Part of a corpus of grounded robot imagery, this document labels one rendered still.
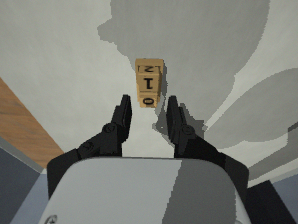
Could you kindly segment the brown wooden number cube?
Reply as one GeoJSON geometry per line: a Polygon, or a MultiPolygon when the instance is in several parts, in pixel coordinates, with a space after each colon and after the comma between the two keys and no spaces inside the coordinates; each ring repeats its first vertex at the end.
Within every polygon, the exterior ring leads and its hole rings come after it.
{"type": "Polygon", "coordinates": [[[139,91],[140,107],[157,108],[158,92],[140,92],[139,91]]]}
{"type": "Polygon", "coordinates": [[[159,91],[159,66],[139,66],[138,83],[140,92],[159,91]]]}

